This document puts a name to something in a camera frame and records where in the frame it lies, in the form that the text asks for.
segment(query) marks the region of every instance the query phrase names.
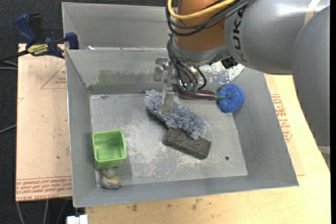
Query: black cable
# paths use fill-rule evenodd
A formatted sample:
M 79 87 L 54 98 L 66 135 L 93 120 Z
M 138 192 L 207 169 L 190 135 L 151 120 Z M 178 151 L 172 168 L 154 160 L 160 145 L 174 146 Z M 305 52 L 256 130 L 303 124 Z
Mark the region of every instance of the black cable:
M 198 73 L 202 76 L 204 83 L 202 86 L 200 86 L 198 89 L 201 90 L 206 86 L 206 77 L 204 76 L 204 74 L 201 72 L 200 68 L 197 69 Z

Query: green plastic cup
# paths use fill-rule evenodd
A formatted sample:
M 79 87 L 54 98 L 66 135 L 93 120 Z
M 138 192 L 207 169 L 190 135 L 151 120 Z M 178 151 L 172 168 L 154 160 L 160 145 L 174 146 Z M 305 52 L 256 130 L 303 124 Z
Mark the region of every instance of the green plastic cup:
M 127 157 L 121 130 L 99 131 L 92 135 L 94 167 L 98 170 L 119 167 Z

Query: blue sponge ball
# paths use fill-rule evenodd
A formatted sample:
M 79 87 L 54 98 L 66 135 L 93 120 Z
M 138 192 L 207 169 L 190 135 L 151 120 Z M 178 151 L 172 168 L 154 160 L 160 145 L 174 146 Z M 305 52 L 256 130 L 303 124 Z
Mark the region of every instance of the blue sponge ball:
M 225 113 L 235 112 L 244 101 L 243 91 L 233 83 L 221 86 L 218 95 L 225 96 L 217 101 L 219 108 Z

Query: cardboard sheet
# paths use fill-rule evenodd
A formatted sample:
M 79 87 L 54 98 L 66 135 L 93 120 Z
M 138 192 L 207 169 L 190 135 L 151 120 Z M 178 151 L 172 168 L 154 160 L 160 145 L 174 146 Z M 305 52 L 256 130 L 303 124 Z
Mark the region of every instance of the cardboard sheet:
M 16 201 L 70 197 L 65 61 L 18 58 Z

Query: rectangular block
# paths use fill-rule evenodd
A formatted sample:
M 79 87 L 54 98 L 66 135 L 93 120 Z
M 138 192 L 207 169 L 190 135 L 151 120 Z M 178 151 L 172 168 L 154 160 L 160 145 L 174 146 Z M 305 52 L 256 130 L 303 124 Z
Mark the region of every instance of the rectangular block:
M 198 159 L 205 159 L 209 155 L 211 147 L 209 140 L 201 137 L 194 140 L 186 132 L 173 128 L 169 128 L 166 132 L 163 144 Z

